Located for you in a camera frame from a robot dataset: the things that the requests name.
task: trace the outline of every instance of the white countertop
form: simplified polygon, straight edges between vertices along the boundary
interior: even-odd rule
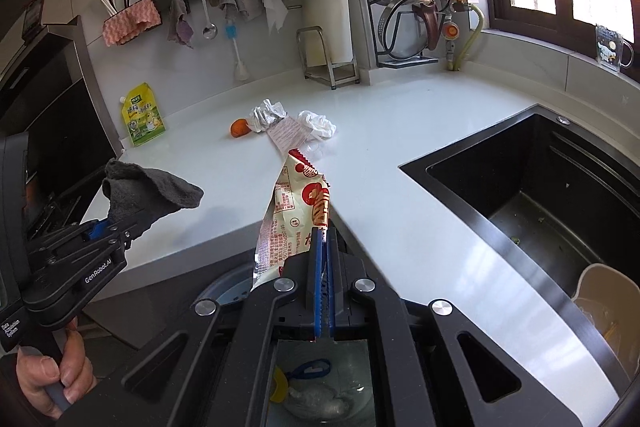
[[[562,107],[566,96],[551,96],[542,103]],[[291,72],[172,115],[163,136],[127,150],[121,160],[200,186],[202,203],[162,218],[135,240],[126,269],[97,299],[255,248],[282,159],[268,136],[233,139],[228,128],[264,98],[281,101],[294,115],[303,109],[325,114],[337,125],[313,160],[331,185],[330,217],[348,227],[402,298],[424,304],[448,299],[585,427],[600,423],[618,396],[573,331],[498,253],[398,169],[541,102],[468,73],[437,71],[331,91]],[[570,105],[574,120],[594,130],[588,121],[593,109],[576,114],[575,101]],[[104,218],[108,204],[99,193],[85,219]]]

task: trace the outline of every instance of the crumpled tissue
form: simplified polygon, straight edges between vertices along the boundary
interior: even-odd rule
[[[311,129],[311,135],[316,138],[331,138],[335,134],[335,125],[324,114],[316,114],[311,111],[301,111],[298,121]]]
[[[284,110],[280,102],[271,103],[267,98],[246,117],[246,124],[252,131],[262,132],[267,130],[272,123],[286,116],[287,111]]]

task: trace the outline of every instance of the kitchen sink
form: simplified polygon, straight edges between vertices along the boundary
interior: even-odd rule
[[[640,284],[640,168],[546,108],[532,107],[401,169],[543,297],[554,292],[540,270],[573,296],[592,263]]]

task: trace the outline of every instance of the cutting board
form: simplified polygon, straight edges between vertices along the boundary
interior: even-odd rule
[[[320,26],[334,64],[353,60],[348,0],[303,0],[302,20],[305,27]],[[326,64],[318,33],[305,34],[307,66]]]

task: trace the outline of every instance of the triangular cutout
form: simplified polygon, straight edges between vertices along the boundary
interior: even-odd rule
[[[458,335],[458,342],[485,402],[496,402],[521,388],[522,383],[518,377],[471,334],[461,333]]]
[[[188,340],[187,333],[174,335],[158,347],[142,367],[135,368],[123,379],[124,388],[149,402],[159,402]]]

